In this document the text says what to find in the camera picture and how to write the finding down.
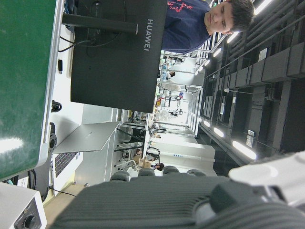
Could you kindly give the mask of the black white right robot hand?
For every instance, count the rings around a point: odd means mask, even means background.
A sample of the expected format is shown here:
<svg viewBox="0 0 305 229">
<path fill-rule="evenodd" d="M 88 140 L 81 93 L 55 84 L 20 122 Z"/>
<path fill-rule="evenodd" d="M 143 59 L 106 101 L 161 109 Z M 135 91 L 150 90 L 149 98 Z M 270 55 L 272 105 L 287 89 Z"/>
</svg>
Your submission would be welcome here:
<svg viewBox="0 0 305 229">
<path fill-rule="evenodd" d="M 54 229 L 302 229 L 305 153 L 286 153 L 233 168 L 228 176 L 168 166 L 161 176 L 115 173 L 85 188 Z"/>
</svg>

